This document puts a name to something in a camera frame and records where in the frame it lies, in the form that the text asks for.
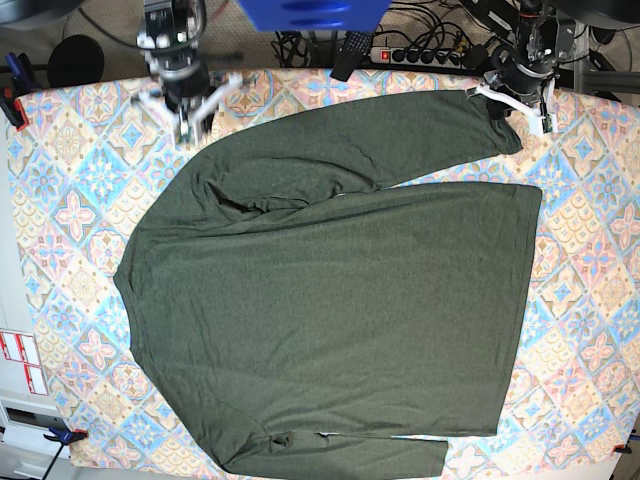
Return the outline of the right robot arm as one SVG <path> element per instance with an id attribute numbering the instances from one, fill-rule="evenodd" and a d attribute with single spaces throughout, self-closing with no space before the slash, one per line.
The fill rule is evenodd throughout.
<path id="1" fill-rule="evenodd" d="M 156 113 L 178 143 L 199 144 L 220 104 L 244 83 L 240 73 L 211 72 L 198 54 L 206 22 L 202 1 L 144 3 L 136 43 L 158 87 L 140 90 L 131 101 Z"/>

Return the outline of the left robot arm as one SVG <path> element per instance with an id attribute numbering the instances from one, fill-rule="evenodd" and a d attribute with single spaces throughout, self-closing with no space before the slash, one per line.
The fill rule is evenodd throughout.
<path id="1" fill-rule="evenodd" d="M 495 119 L 519 111 L 550 123 L 559 66 L 573 50 L 576 22 L 548 1 L 464 1 L 465 10 L 494 34 L 490 69 L 475 94 L 487 98 Z"/>

